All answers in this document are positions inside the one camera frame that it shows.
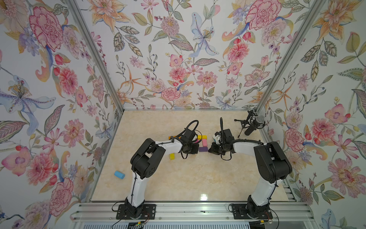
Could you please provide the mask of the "purple block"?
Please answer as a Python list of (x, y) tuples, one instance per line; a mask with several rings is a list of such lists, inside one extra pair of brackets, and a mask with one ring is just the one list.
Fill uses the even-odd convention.
[(208, 147), (199, 147), (199, 152), (207, 152)]

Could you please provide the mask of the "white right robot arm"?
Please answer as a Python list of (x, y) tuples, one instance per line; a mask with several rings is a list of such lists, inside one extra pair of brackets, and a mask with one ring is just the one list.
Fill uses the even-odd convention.
[(213, 135), (209, 153), (224, 156), (227, 152), (255, 157), (260, 179), (245, 204), (230, 204), (234, 219), (272, 219), (270, 202), (278, 185), (292, 173), (292, 166), (277, 142), (235, 139), (230, 129)]

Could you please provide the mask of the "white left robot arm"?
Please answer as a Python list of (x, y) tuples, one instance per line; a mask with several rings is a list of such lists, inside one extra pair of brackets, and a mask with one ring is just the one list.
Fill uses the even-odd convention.
[(145, 191), (149, 178), (157, 171), (165, 154), (196, 154), (199, 144), (197, 134), (186, 128), (168, 141), (146, 139), (131, 158), (132, 186), (125, 199), (127, 211), (136, 218), (143, 210)]

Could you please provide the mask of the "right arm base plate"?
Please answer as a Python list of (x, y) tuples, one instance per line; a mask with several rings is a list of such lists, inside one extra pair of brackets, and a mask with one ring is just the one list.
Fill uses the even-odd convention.
[(228, 210), (233, 214), (234, 219), (273, 219), (271, 209), (268, 205), (256, 206), (249, 204), (230, 204)]

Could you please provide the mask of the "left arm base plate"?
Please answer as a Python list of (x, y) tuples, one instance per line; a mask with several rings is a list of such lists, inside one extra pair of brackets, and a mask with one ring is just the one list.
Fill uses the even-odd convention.
[(117, 220), (155, 219), (155, 214), (156, 214), (155, 204), (142, 204), (137, 208), (123, 204), (119, 205), (119, 208), (116, 213), (116, 219)]

